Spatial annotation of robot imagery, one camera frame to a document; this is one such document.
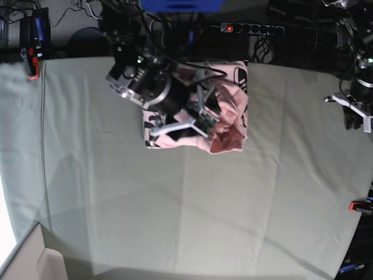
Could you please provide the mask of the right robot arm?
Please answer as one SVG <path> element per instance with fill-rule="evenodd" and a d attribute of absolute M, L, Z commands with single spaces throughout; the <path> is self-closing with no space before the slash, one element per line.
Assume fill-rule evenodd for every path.
<path fill-rule="evenodd" d="M 226 73 L 167 53 L 136 1 L 102 1 L 98 26 L 111 43 L 110 88 L 142 109 L 144 138 L 207 138 L 219 122 L 214 79 Z"/>

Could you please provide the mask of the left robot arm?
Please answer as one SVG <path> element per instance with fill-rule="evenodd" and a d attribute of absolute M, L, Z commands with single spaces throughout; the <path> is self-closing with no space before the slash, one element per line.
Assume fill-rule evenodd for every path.
<path fill-rule="evenodd" d="M 339 78 L 339 90 L 326 103 L 343 108 L 345 129 L 372 133 L 372 1 L 323 1 L 344 11 L 338 18 L 337 42 L 348 47 L 353 62 Z"/>

